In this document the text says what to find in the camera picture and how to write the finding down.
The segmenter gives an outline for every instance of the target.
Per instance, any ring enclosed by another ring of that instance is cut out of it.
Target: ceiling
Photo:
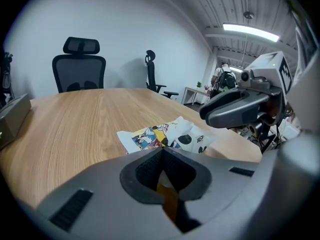
[[[173,0],[183,6],[220,61],[247,67],[261,54],[283,51],[291,72],[297,67],[295,22],[285,0]],[[246,19],[244,12],[254,13]],[[279,36],[278,42],[234,31],[225,31],[223,23],[242,24]]]

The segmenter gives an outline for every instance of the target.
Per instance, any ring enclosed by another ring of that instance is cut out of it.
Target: floor
[[[194,110],[194,111],[197,111],[197,112],[199,112],[200,107],[201,107],[201,105],[199,105],[199,104],[193,104],[193,105],[190,104],[190,105],[185,105],[185,106]]]

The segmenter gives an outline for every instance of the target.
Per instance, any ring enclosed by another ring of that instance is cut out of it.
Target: cartoon sticker sheet
[[[157,147],[173,147],[200,154],[214,140],[212,136],[206,135],[200,128],[181,116],[175,121],[136,132],[119,131],[117,135],[128,153]]]

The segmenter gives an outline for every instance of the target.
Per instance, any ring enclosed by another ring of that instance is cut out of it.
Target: fluorescent light
[[[242,73],[242,70],[240,70],[240,69],[237,69],[237,68],[235,68],[235,67],[232,67],[232,66],[230,66],[230,67],[229,67],[229,69],[231,69],[231,70],[233,70],[233,71],[237,71],[237,72],[240,72],[240,73]]]
[[[224,30],[238,31],[238,32],[256,35],[256,36],[259,36],[262,38],[269,39],[274,42],[279,40],[279,36],[277,36],[275,34],[271,34],[267,31],[263,31],[263,30],[254,28],[254,27],[236,25],[236,24],[223,24],[223,28],[224,28]]]

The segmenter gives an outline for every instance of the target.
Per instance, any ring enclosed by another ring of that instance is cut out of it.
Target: wood grain tabletop
[[[208,156],[249,162],[262,157],[235,132],[209,127],[196,111],[148,89],[73,91],[31,105],[17,139],[1,151],[0,169],[13,195],[34,208],[88,166],[125,156],[118,131],[135,132],[179,116],[214,135]]]

